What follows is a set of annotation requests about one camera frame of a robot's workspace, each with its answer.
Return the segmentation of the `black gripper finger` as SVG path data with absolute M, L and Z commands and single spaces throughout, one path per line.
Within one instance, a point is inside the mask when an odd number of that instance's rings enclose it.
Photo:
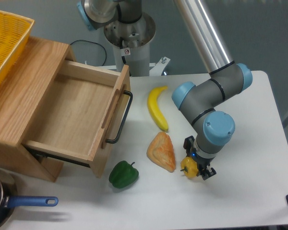
M 187 157 L 195 157 L 196 155 L 196 149 L 194 148 L 194 137 L 189 136 L 185 138 L 183 148 L 186 150 L 186 156 Z
M 198 173 L 198 176 L 200 176 L 203 180 L 207 180 L 214 175 L 216 175 L 216 171 L 210 166 L 207 166 L 205 169 L 201 169 Z

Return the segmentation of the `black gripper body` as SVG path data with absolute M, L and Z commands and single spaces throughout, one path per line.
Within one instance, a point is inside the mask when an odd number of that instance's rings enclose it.
M 204 152 L 200 149 L 197 142 L 194 141 L 191 148 L 191 158 L 197 163 L 199 171 L 205 170 L 207 166 L 210 165 L 210 162 L 215 157 L 215 154 Z

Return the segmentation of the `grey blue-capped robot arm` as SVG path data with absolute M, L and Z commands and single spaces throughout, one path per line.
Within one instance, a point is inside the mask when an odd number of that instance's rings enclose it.
M 183 83 L 172 93 L 172 101 L 191 124 L 196 137 L 184 141 L 187 156 L 197 164 L 198 175 L 208 179 L 216 174 L 210 166 L 217 153 L 230 141 L 233 118 L 215 107 L 252 84 L 252 73 L 231 57 L 209 9 L 202 0 L 175 2 L 210 79 L 195 85 Z M 77 9 L 89 30 L 103 28 L 112 44 L 117 70 L 128 65 L 130 75 L 147 76 L 149 44 L 155 36 L 154 20 L 142 10 L 139 0 L 81 0 Z

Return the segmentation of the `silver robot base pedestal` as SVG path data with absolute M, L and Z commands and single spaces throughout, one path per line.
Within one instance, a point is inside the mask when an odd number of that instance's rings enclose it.
M 112 45 L 116 70 L 129 66 L 130 76 L 162 76 L 170 58 L 162 57 L 157 63 L 150 62 L 150 43 L 156 34 L 156 24 L 143 12 L 134 23 L 115 21 L 105 26 L 104 35 Z

